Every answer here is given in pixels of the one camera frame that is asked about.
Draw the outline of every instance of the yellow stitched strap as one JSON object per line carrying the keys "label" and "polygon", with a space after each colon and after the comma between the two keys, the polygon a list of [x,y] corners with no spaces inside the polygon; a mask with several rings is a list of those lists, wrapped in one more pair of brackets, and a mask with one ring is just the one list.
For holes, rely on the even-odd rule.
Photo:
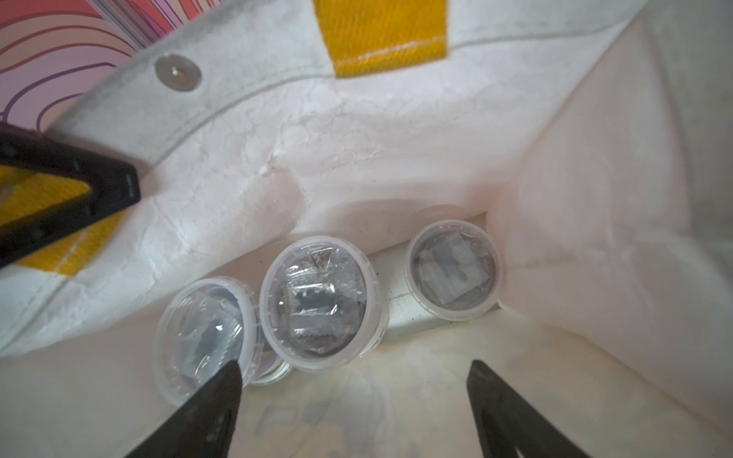
{"label": "yellow stitched strap", "polygon": [[446,0],[314,0],[336,76],[446,56]]}
{"label": "yellow stitched strap", "polygon": [[69,237],[41,248],[22,258],[17,264],[73,276],[86,267],[104,247],[124,215],[125,212],[115,213]]}
{"label": "yellow stitched strap", "polygon": [[[0,226],[89,191],[85,182],[0,166]],[[18,261],[24,267],[72,276],[92,260],[123,213],[82,229]]]}

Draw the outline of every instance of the plastic lid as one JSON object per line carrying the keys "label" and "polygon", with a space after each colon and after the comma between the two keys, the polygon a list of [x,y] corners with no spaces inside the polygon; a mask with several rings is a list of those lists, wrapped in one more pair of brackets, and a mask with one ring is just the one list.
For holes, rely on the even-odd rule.
{"label": "plastic lid", "polygon": [[244,386],[259,365],[262,343],[246,285],[224,277],[196,281],[173,298],[158,323],[155,381],[180,406],[226,362],[237,360]]}
{"label": "plastic lid", "polygon": [[386,313],[367,257],[332,237],[300,240],[275,259],[259,312],[272,348],[306,371],[340,366],[374,347]]}
{"label": "plastic lid", "polygon": [[498,302],[504,269],[486,232],[447,220],[430,224],[412,239],[405,274],[410,291],[430,313],[463,321]]}

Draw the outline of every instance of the plastic container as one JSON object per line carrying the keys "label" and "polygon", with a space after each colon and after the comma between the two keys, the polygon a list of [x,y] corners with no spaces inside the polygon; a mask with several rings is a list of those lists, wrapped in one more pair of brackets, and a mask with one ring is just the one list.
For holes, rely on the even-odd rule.
{"label": "plastic container", "polygon": [[253,297],[245,284],[226,277],[196,281],[175,295],[153,343],[155,381],[171,404],[183,404],[227,361],[239,363],[242,386],[280,367],[277,357],[262,359],[266,343]]}
{"label": "plastic container", "polygon": [[430,224],[408,246],[410,291],[431,314],[470,320],[499,300],[504,266],[491,237],[458,220]]}
{"label": "plastic container", "polygon": [[252,386],[272,385],[285,378],[293,369],[292,364],[280,358],[280,355],[275,353],[275,350],[265,340],[265,345],[262,348],[262,360],[249,384]]}
{"label": "plastic container", "polygon": [[333,237],[308,237],[280,253],[265,276],[259,312],[272,348],[304,371],[368,352],[389,319],[367,257]]}

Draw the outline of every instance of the plastic wrapped item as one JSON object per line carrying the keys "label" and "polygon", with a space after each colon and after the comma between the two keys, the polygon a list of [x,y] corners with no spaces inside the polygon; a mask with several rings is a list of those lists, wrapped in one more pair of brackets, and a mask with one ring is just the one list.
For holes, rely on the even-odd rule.
{"label": "plastic wrapped item", "polygon": [[181,405],[230,360],[238,361],[243,386],[272,371],[277,358],[262,360],[265,339],[251,298],[246,285],[224,277],[196,281],[173,298],[153,344],[155,381],[169,402]]}
{"label": "plastic wrapped item", "polygon": [[465,221],[430,224],[408,246],[410,291],[430,313],[451,321],[497,304],[504,268],[486,232]]}
{"label": "plastic wrapped item", "polygon": [[369,260],[332,237],[309,237],[283,251],[265,277],[259,307],[273,349],[312,371],[372,349],[388,321]]}

